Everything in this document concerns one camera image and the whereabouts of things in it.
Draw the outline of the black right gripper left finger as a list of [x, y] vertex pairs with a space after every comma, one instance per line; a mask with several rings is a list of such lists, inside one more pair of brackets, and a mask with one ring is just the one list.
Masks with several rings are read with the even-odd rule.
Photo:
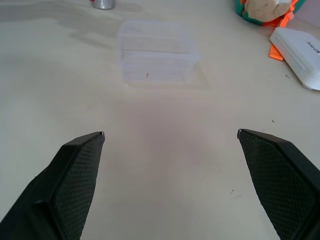
[[61, 146], [0, 222], [2, 240], [79, 240], [95, 193], [105, 134]]

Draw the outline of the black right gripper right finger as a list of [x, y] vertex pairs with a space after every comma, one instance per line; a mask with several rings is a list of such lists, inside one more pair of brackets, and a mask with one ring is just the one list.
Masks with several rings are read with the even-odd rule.
[[320, 238], [320, 171], [290, 141], [239, 129], [260, 204], [282, 240]]

